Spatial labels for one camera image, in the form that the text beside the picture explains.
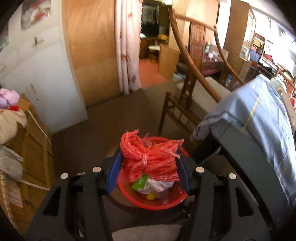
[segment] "yellow ball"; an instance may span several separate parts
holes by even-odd
[[[146,198],[147,198],[147,200],[152,201],[152,200],[154,200],[154,199],[156,198],[156,196],[155,196],[155,194],[152,192],[152,193],[150,193],[150,194],[147,194]]]

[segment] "picture on cabinet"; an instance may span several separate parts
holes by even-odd
[[[4,30],[0,34],[0,52],[9,44],[8,40],[8,24],[4,27]]]
[[[51,14],[51,0],[25,0],[22,5],[22,30],[30,28]]]

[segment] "bundle of red netting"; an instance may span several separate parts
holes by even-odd
[[[152,145],[144,137],[137,136],[138,130],[126,132],[121,137],[120,148],[123,156],[123,173],[129,182],[138,180],[142,174],[156,181],[179,181],[175,157],[184,140],[170,140]]]

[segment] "curtain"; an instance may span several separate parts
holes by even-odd
[[[142,88],[139,77],[142,1],[116,0],[116,58],[119,89],[123,94]]]

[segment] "light blue fabric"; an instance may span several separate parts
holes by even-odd
[[[221,100],[196,127],[191,138],[203,140],[209,134],[211,124],[220,119],[231,123],[241,131],[261,90],[261,97],[243,133],[252,136],[263,148],[289,204],[294,207],[296,206],[294,138],[284,104],[276,96],[265,76],[257,76]]]

